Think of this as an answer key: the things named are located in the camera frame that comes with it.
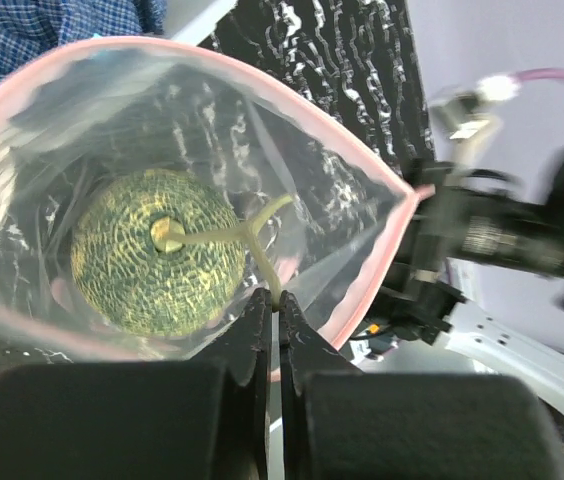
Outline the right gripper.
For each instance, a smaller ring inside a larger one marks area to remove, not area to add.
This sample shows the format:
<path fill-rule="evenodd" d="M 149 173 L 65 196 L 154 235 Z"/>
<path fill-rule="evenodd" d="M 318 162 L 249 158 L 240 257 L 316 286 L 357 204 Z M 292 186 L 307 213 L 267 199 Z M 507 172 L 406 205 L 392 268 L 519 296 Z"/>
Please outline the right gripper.
<path fill-rule="evenodd" d="M 432 345 L 452 330 L 449 316 L 466 298 L 449 281 L 443 256 L 442 227 L 437 219 L 444 199 L 444 181 L 453 164 L 417 159 L 404 179 L 421 193 L 394 260 L 363 320 L 363 340 L 422 340 Z"/>

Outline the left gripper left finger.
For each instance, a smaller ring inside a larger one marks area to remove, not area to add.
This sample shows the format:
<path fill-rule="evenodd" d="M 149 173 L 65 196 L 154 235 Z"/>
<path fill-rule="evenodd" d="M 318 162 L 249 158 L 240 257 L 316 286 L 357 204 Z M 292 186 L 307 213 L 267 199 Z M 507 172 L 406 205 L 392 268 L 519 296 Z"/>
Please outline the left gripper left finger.
<path fill-rule="evenodd" d="M 264 479 L 272 299 L 187 361 L 0 373 L 0 479 Z"/>

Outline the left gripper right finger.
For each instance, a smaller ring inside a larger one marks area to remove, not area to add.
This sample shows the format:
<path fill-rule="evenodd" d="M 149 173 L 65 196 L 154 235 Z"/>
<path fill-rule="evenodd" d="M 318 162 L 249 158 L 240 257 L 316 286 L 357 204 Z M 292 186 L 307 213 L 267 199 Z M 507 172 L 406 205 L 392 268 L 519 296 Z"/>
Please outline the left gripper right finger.
<path fill-rule="evenodd" d="M 279 344 L 289 479 L 564 479 L 552 419 L 518 379 L 364 373 L 287 292 Z"/>

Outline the green fake melon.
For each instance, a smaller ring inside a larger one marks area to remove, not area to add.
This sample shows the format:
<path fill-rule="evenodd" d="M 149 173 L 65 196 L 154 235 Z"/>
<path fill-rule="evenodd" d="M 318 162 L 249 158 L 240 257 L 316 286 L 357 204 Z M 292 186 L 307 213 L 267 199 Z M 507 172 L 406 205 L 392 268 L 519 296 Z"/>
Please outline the green fake melon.
<path fill-rule="evenodd" d="M 94 197 L 73 228 L 75 287 L 121 331 L 191 335 L 231 303 L 249 259 L 280 295 L 259 234 L 292 201 L 283 194 L 241 219 L 220 192 L 186 172 L 126 174 Z"/>

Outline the clear zip top bag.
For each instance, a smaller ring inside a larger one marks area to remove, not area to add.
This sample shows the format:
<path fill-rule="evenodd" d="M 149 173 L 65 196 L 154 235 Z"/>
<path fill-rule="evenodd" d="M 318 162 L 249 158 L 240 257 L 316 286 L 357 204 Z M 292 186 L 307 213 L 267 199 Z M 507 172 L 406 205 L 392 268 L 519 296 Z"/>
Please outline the clear zip top bag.
<path fill-rule="evenodd" d="M 428 194 L 239 60 L 148 37 L 60 47 L 0 82 L 0 335 L 184 359 L 262 287 L 340 347 Z"/>

